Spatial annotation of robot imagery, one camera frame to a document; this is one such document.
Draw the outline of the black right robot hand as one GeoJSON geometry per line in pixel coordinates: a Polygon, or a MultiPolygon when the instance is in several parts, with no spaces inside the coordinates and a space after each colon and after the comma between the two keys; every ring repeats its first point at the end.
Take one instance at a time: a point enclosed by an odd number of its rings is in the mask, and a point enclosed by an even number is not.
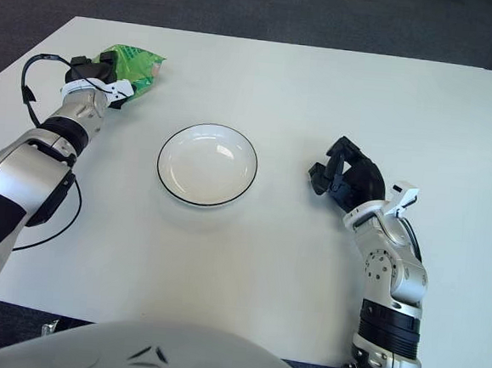
{"type": "Polygon", "coordinates": [[[391,198],[378,166],[346,136],[339,138],[327,151],[328,162],[313,164],[308,170],[311,187],[317,195],[329,195],[344,211],[344,224],[357,229],[366,220],[377,218],[398,240],[398,233],[414,233],[404,216],[417,202],[419,189],[407,181],[392,185],[391,198]]]}

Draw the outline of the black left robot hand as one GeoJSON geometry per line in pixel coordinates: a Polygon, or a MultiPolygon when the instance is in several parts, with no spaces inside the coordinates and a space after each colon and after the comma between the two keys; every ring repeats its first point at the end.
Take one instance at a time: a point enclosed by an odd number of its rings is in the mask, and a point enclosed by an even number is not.
{"type": "Polygon", "coordinates": [[[62,98],[80,90],[93,90],[107,99],[109,108],[121,109],[136,94],[136,87],[129,79],[118,76],[118,68],[119,55],[115,51],[105,51],[95,60],[86,56],[72,58],[60,90],[62,98]]]}

